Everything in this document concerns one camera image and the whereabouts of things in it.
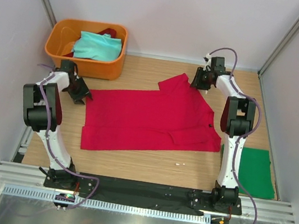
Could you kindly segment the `red t-shirt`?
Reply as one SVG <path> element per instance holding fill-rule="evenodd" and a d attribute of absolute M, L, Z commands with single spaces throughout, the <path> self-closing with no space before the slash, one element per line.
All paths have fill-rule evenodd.
<path fill-rule="evenodd" d="M 92 90 L 81 130 L 82 150 L 218 152 L 214 111 L 186 74 L 157 90 Z"/>

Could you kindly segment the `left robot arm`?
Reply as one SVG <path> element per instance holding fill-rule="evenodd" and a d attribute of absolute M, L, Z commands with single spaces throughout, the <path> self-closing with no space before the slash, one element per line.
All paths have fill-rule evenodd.
<path fill-rule="evenodd" d="M 43 80 L 23 86 L 23 119 L 42 140 L 49 157 L 48 171 L 40 168 L 44 186 L 70 190 L 78 183 L 75 165 L 61 135 L 60 92 L 68 92 L 75 104 L 84 104 L 91 93 L 76 73 L 54 71 Z"/>

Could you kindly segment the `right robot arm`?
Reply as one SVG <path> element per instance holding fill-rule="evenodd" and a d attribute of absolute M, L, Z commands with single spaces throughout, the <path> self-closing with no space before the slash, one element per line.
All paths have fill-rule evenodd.
<path fill-rule="evenodd" d="M 230 72 L 210 72 L 198 67 L 190 86 L 205 91 L 214 86 L 226 97 L 220 120 L 220 129 L 225 135 L 220 173 L 211 193 L 203 193 L 197 199 L 206 209 L 227 213 L 238 203 L 241 153 L 247 137 L 255 129 L 257 105 L 241 91 Z"/>

